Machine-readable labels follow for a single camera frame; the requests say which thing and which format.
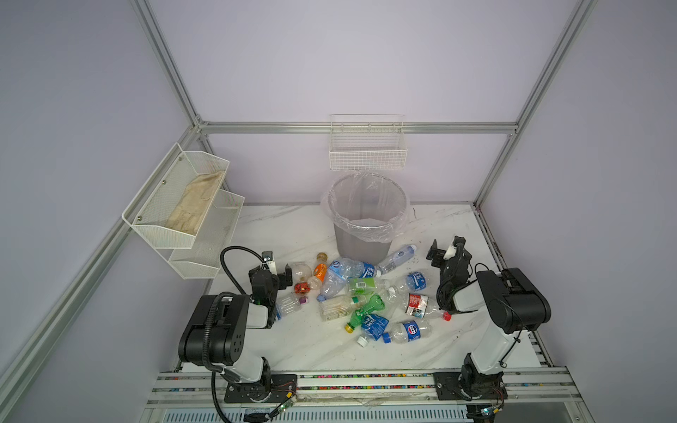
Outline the red label clear bottle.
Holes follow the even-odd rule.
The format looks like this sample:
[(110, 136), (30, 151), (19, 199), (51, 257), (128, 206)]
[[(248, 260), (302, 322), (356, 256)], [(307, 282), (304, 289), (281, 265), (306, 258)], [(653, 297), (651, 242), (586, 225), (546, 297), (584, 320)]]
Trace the red label clear bottle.
[(398, 308), (407, 315), (410, 315), (410, 317), (418, 319), (441, 318), (447, 322), (451, 321), (451, 314), (439, 308), (427, 295), (403, 294), (397, 304)]

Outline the blue cap water bottle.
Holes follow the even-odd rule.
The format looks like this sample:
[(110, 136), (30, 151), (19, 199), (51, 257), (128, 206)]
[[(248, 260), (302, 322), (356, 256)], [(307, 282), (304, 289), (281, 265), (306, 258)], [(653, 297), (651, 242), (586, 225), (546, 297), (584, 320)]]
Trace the blue cap water bottle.
[(425, 320), (410, 320), (395, 324), (389, 331), (384, 333), (383, 340), (386, 344), (407, 344), (432, 334), (432, 327)]

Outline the green plastic bottle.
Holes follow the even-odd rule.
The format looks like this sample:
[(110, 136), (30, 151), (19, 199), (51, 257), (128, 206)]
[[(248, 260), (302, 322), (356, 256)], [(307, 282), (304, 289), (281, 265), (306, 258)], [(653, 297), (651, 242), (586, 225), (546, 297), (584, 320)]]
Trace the green plastic bottle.
[(354, 311), (350, 317), (349, 322), (345, 326), (347, 333), (353, 333), (359, 326), (362, 325), (364, 318), (377, 311), (385, 310), (386, 305), (380, 294), (372, 294), (368, 302)]

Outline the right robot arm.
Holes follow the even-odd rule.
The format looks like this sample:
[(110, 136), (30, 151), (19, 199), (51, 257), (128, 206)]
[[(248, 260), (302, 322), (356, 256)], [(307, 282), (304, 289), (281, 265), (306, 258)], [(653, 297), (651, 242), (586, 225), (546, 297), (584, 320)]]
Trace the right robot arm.
[(507, 360), (522, 338), (548, 322), (552, 311), (544, 295), (518, 268), (476, 271), (466, 239), (455, 236), (446, 250), (433, 243), (426, 259), (439, 269), (437, 305), (450, 315), (486, 308), (491, 319), (481, 342), (464, 359), (458, 389), (466, 398), (481, 398), (501, 387)]

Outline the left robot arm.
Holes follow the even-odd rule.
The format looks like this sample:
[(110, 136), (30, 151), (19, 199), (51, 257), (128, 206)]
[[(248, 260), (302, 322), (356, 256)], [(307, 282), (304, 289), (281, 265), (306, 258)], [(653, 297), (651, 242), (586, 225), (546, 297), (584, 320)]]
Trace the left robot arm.
[(208, 294), (199, 299), (178, 344), (182, 363), (220, 375), (234, 384), (268, 384), (266, 358), (245, 349), (248, 330), (267, 330), (278, 317), (278, 292), (293, 285), (292, 268), (249, 271), (252, 294)]

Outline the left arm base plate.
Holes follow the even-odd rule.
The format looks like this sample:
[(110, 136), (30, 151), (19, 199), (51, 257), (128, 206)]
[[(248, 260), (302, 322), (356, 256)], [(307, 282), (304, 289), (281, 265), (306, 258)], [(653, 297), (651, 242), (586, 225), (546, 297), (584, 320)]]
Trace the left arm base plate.
[(273, 374), (259, 382), (229, 384), (223, 401), (226, 404), (278, 404), (296, 392), (298, 375)]

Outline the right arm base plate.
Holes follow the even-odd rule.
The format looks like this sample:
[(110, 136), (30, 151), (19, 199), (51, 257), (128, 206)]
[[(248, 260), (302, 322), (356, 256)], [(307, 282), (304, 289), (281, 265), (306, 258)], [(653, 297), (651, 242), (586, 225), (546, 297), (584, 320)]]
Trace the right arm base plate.
[(507, 397), (503, 373), (495, 375), (456, 372), (433, 373), (435, 392), (442, 401), (504, 400)]

